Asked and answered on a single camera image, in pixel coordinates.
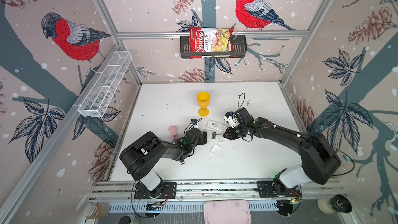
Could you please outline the white air conditioner remote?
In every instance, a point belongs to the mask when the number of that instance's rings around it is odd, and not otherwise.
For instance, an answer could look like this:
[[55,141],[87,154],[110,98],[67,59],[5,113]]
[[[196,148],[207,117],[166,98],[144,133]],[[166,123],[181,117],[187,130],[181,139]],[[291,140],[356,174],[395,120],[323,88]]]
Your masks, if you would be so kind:
[[210,129],[215,130],[220,133],[224,133],[228,128],[227,125],[222,124],[220,122],[213,121],[213,120],[208,120],[206,126]]

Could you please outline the white battery cover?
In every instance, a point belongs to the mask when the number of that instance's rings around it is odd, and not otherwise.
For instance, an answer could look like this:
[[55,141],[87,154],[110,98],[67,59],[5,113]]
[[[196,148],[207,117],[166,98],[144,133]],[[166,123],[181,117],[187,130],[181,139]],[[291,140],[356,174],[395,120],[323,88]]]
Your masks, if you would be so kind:
[[213,155],[217,155],[221,150],[221,147],[217,144],[215,144],[211,149],[210,149],[210,153]]

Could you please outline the small remote battery cover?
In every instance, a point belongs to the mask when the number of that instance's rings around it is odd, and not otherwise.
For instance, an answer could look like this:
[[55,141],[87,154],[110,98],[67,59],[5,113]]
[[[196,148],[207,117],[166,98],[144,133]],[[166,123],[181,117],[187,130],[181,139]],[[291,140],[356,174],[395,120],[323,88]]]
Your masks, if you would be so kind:
[[221,134],[218,134],[217,137],[220,142],[224,142],[224,137]]

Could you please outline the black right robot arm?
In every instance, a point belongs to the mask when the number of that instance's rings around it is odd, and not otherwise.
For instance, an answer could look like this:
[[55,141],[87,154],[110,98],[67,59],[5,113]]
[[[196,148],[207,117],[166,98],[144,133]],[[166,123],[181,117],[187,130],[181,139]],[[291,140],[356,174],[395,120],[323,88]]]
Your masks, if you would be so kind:
[[327,144],[321,133],[300,133],[265,118],[255,119],[244,107],[235,112],[227,112],[224,120],[230,125],[223,134],[225,139],[233,141],[255,136],[283,145],[300,156],[300,165],[284,169],[274,177],[272,187],[278,195],[284,195],[295,186],[311,181],[324,185],[341,166],[336,151]]

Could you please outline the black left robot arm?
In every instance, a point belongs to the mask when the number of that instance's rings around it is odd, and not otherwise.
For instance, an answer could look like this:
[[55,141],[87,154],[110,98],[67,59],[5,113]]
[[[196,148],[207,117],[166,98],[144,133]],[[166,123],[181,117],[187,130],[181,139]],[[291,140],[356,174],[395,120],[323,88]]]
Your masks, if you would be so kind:
[[175,143],[167,142],[153,132],[147,132],[125,148],[119,159],[134,180],[143,184],[147,190],[154,191],[162,185],[161,177],[153,169],[160,159],[171,159],[183,164],[194,154],[197,146],[206,144],[207,132],[198,128],[191,128]]

